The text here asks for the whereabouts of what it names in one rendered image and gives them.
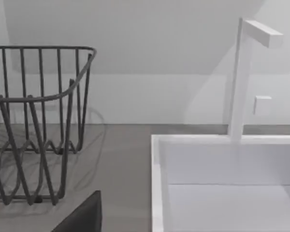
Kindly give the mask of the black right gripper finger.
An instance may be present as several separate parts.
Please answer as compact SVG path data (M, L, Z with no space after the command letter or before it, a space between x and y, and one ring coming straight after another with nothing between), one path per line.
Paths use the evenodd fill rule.
M102 232L101 191L94 191L51 232Z

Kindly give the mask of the white sink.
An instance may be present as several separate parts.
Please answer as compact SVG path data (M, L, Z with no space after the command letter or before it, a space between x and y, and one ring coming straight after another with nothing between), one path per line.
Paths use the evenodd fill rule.
M152 232L290 232L290 135L152 135Z

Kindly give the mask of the tall white tap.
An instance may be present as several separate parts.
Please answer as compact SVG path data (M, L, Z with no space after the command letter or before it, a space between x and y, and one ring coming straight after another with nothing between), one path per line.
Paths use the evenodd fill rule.
M228 136L237 143L244 128L244 111L250 76L252 42L257 41L266 48L279 48L284 34L254 19L240 18L236 40L236 50L232 80L232 102Z

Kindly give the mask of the small white tap knob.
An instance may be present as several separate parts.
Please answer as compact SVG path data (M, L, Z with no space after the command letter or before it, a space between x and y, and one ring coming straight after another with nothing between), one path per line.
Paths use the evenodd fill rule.
M270 113L272 97L256 96L254 100L253 114L256 116L265 116Z

